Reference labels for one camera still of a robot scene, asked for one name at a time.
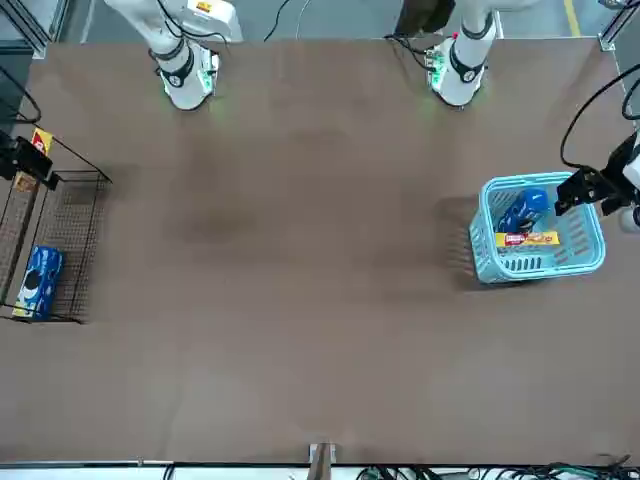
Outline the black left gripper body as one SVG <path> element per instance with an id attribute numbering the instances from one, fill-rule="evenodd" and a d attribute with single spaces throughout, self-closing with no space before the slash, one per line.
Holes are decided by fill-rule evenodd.
<path id="1" fill-rule="evenodd" d="M 609 156 L 601 171 L 616 192 L 627 200 L 639 199 L 639 131 L 627 137 Z"/>

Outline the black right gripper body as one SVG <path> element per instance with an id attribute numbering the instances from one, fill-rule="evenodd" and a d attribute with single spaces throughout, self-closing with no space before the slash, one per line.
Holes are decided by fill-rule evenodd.
<path id="1" fill-rule="evenodd" d="M 0 176 L 13 180 L 19 170 L 16 159 L 17 140 L 5 132 L 0 132 Z"/>

